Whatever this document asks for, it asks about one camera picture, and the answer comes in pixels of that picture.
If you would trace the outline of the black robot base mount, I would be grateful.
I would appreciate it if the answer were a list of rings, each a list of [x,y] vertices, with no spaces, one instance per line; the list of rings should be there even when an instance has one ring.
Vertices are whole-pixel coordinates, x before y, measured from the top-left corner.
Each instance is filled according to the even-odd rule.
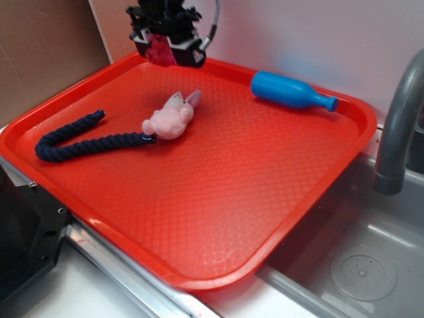
[[[69,219],[42,186],[17,186],[1,169],[2,305],[55,267]]]

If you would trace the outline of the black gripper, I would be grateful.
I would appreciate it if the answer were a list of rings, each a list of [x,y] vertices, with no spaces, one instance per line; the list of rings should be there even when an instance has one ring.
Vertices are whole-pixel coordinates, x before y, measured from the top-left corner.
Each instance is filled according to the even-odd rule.
[[[184,1],[138,1],[128,7],[133,41],[138,53],[147,59],[154,36],[165,36],[173,63],[181,67],[200,68],[206,53],[200,48],[202,40],[195,36],[194,23],[201,20],[195,7],[184,8]]]

